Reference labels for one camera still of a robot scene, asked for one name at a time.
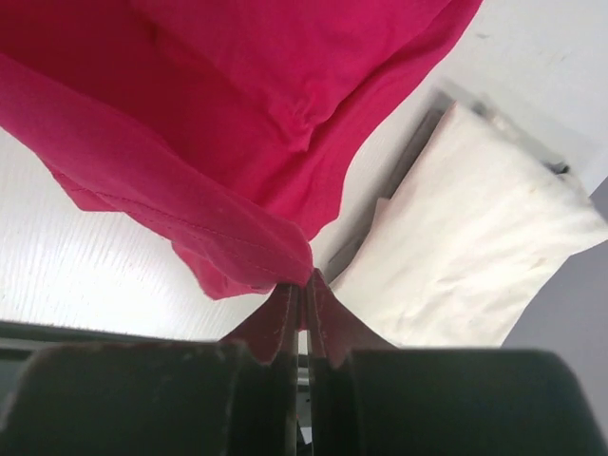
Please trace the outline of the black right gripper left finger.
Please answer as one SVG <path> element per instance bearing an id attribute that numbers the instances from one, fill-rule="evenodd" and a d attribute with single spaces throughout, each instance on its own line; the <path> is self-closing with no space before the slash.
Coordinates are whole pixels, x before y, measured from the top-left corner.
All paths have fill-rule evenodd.
<path id="1" fill-rule="evenodd" d="M 218 342 L 86 341 L 23 353 L 5 455 L 292 455 L 297 289 Z"/>

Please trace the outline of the pink t-shirt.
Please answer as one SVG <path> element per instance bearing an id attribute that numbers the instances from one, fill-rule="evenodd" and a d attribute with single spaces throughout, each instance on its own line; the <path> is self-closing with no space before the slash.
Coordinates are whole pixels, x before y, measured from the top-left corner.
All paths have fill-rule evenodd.
<path id="1" fill-rule="evenodd" d="M 5 1 L 1 125 L 220 299 L 305 284 L 365 139 L 476 1 Z"/>

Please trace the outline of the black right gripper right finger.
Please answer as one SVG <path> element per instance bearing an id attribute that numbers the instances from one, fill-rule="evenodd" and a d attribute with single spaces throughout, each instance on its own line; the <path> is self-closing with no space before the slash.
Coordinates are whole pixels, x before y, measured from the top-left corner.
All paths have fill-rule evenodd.
<path id="1" fill-rule="evenodd" d="M 554 353 L 399 349 L 306 287 L 316 455 L 603 455 L 607 443 Z"/>

